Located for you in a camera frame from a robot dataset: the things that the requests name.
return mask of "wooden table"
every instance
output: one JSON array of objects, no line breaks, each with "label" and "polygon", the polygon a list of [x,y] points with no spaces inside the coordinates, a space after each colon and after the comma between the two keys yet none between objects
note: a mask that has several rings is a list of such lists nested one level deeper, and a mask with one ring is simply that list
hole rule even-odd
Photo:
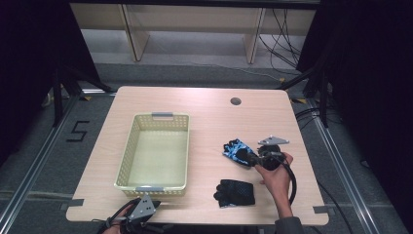
[{"label": "wooden table", "polygon": [[[234,105],[231,98],[239,98]],[[274,224],[278,214],[274,201],[259,183],[261,176],[222,155],[223,144],[239,138],[252,149],[257,141],[273,135],[288,139],[282,151],[294,156],[291,169],[297,178],[297,196],[292,205],[304,225],[324,225],[327,214],[315,214],[324,206],[310,160],[288,96],[284,91],[123,87],[108,112],[87,167],[70,207],[72,221],[107,219],[129,200],[114,187],[132,118],[139,112],[185,112],[190,115],[188,181],[180,198],[161,200],[151,222],[182,224]],[[220,209],[213,194],[220,179],[253,183],[256,204]]]}]

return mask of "table hole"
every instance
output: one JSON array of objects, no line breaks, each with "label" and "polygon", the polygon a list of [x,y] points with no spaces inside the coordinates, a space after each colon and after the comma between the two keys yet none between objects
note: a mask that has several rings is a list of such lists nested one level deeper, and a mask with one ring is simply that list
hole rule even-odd
[{"label": "table hole", "polygon": [[238,97],[232,97],[231,98],[231,103],[233,105],[239,105],[239,104],[241,104],[241,100]]}]

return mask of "blue glove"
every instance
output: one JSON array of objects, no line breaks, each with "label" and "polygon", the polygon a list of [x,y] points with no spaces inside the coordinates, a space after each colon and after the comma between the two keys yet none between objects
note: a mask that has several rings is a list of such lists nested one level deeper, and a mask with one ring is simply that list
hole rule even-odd
[{"label": "blue glove", "polygon": [[244,144],[238,138],[229,141],[227,144],[224,144],[224,152],[222,154],[241,165],[247,167],[253,166],[248,154],[255,155],[255,153],[251,148],[248,147],[248,145]]}]

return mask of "black glove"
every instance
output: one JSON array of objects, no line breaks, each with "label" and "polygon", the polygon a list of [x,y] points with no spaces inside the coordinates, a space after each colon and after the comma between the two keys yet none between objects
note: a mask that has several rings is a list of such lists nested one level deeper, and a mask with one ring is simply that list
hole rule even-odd
[{"label": "black glove", "polygon": [[254,187],[252,183],[232,179],[221,179],[213,194],[220,208],[249,206],[255,204]]}]

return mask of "basket handle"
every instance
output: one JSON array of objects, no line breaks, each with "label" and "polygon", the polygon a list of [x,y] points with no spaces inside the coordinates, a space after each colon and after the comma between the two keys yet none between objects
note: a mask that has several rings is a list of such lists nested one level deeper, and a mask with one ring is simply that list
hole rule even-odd
[{"label": "basket handle", "polygon": [[164,187],[136,187],[135,190],[136,192],[164,192],[165,189]]},{"label": "basket handle", "polygon": [[160,120],[160,121],[172,121],[173,113],[172,112],[152,112],[152,119]]}]

